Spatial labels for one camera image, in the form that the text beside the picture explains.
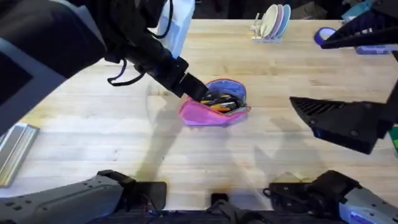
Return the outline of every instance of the pink pouch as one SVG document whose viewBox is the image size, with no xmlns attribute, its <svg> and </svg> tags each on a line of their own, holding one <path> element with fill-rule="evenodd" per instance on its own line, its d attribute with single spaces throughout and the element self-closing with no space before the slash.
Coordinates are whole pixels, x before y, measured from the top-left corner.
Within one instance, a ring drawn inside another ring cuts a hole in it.
<svg viewBox="0 0 398 224">
<path fill-rule="evenodd" d="M 221 113 L 188 97 L 178 112 L 186 125 L 227 126 L 243 118 L 250 111 L 250 107 L 246 105 L 246 88 L 242 83 L 229 79 L 218 79 L 207 83 L 206 86 L 209 90 L 218 90 L 221 93 L 238 97 L 245 106 L 229 113 Z"/>
</svg>

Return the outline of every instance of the wooden table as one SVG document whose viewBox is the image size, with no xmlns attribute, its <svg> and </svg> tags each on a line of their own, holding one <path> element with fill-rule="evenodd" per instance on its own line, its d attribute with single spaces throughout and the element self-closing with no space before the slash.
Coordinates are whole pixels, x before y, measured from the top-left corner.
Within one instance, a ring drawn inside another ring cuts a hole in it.
<svg viewBox="0 0 398 224">
<path fill-rule="evenodd" d="M 106 82 L 121 66 L 101 61 L 74 76 L 23 121 L 41 132 L 15 182 L 0 197 L 71 184 L 103 169 L 137 180 L 164 180 L 167 209 L 204 209 L 212 192 L 241 208 L 270 209 L 261 189 L 277 175 L 317 177 L 340 171 L 398 205 L 398 158 L 390 137 L 370 155 L 316 139 L 289 96 L 384 101 L 398 78 L 392 56 L 322 50 L 319 27 L 339 21 L 291 21 L 282 44 L 251 42 L 251 21 L 193 21 L 183 57 L 204 82 L 245 84 L 249 118 L 228 128 L 189 128 L 180 99 L 151 77 L 126 87 Z M 130 65 L 126 78 L 136 75 Z"/>
</svg>

